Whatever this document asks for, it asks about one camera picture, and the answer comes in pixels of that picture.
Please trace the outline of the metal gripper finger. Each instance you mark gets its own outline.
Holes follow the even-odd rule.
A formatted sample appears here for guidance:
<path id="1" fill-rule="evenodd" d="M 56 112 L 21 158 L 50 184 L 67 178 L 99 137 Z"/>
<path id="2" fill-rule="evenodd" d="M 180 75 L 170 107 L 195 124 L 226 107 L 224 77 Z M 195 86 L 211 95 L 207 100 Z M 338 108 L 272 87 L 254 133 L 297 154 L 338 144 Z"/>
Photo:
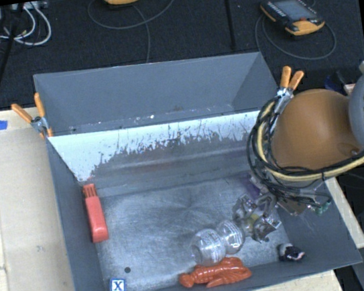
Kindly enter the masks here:
<path id="1" fill-rule="evenodd" d="M 252 239 L 259 243 L 269 242 L 270 234 L 281 227 L 281 225 L 280 220 L 262 215 L 253 222 Z"/>
<path id="2" fill-rule="evenodd" d="M 244 194 L 237 199 L 237 202 L 232 208 L 232 219 L 236 223 L 241 223 L 247 220 L 256 208 L 257 204 L 255 201 L 248 194 Z"/>

